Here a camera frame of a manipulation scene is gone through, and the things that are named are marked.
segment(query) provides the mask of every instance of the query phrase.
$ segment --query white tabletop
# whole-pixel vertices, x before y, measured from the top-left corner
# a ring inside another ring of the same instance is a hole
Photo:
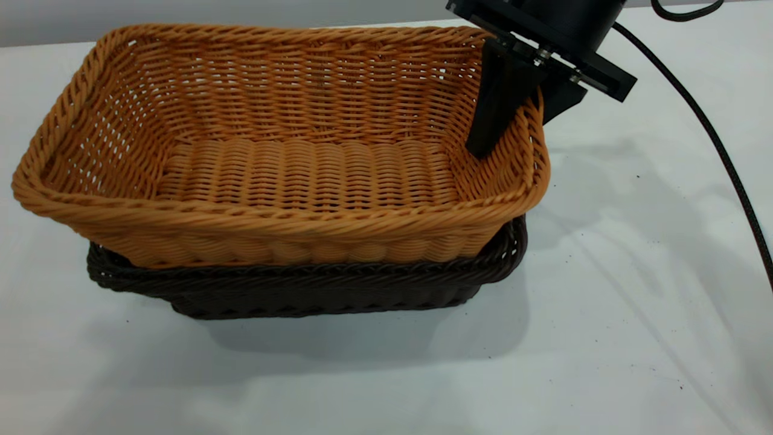
[[[714,121],[768,228],[772,20],[773,2],[620,18]],[[504,282],[454,309],[212,322],[99,288],[86,241],[12,198],[91,46],[0,49],[0,433],[773,433],[754,240],[700,124],[619,35],[601,54],[639,82],[547,126],[551,188]]]

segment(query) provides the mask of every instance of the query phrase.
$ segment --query wall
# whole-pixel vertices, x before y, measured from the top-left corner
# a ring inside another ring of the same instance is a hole
[[[664,4],[695,0],[664,0]],[[446,0],[0,0],[0,46],[92,41],[137,22],[320,27],[452,18]],[[628,5],[648,5],[629,0]]]

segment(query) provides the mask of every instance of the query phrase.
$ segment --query black cable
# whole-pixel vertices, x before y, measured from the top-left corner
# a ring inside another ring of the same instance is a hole
[[[652,51],[650,51],[650,49],[647,48],[647,46],[644,45],[642,41],[640,41],[636,36],[634,36],[633,33],[631,33],[628,29],[617,22],[612,26],[612,29],[617,30],[620,32],[620,34],[625,36],[626,39],[631,41],[631,43],[636,46],[636,48],[638,48],[639,51],[641,51],[644,56],[649,59],[649,61],[652,62],[664,76],[666,76],[666,79],[671,83],[672,86],[674,86],[676,91],[679,92],[679,95],[684,98],[684,101],[687,102],[690,108],[693,109],[695,116],[698,117],[698,120],[700,120],[703,128],[706,129],[706,133],[709,134],[711,142],[714,144],[714,148],[717,149],[717,153],[719,153],[720,159],[722,159],[722,164],[727,171],[727,175],[730,176],[730,180],[733,182],[733,187],[735,188],[736,194],[738,194],[738,199],[741,200],[741,206],[744,208],[746,218],[749,220],[751,232],[754,234],[754,240],[757,242],[757,247],[760,250],[762,264],[764,265],[765,271],[768,274],[768,281],[771,284],[771,289],[773,289],[773,259],[771,259],[771,253],[768,250],[768,244],[765,242],[765,236],[762,233],[762,229],[760,228],[760,223],[757,221],[757,215],[754,213],[754,208],[751,206],[749,196],[746,194],[744,184],[741,182],[741,178],[738,176],[738,172],[735,170],[733,161],[730,160],[730,156],[727,154],[727,150],[725,149],[720,136],[717,134],[717,130],[715,130],[714,126],[711,125],[709,118],[705,113],[703,113],[703,109],[700,108],[698,103],[695,101],[695,98],[690,95],[684,85],[679,82],[679,79],[673,75],[668,67],[666,67],[666,65],[663,64],[663,62],[658,59],[658,57]]]
[[[711,12],[714,12],[717,9],[719,9],[723,3],[724,3],[724,0],[717,0],[716,2],[706,6],[705,8],[698,9],[697,11],[685,12],[683,14],[677,14],[674,12],[666,11],[666,9],[663,8],[663,5],[660,4],[659,0],[652,0],[652,8],[655,9],[655,13],[658,14],[660,18],[667,19],[669,21],[685,22],[685,21],[690,21],[696,18],[709,15]]]

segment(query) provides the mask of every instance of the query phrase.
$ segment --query tan wicker basket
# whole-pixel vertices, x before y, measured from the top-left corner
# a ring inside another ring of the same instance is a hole
[[[468,27],[145,25],[100,40],[13,177],[27,209],[144,267],[445,262],[542,198],[542,109],[464,144]]]

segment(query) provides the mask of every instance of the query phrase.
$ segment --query woven pattern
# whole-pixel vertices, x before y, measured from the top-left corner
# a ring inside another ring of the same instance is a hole
[[[88,270],[104,288],[169,301],[197,319],[303,317],[324,313],[452,307],[506,278],[526,252],[526,220],[502,230],[473,259],[412,265],[141,269],[92,243]]]
[[[464,148],[485,37],[113,31],[32,139],[14,195],[144,267],[472,257],[550,176],[531,101],[489,158]]]

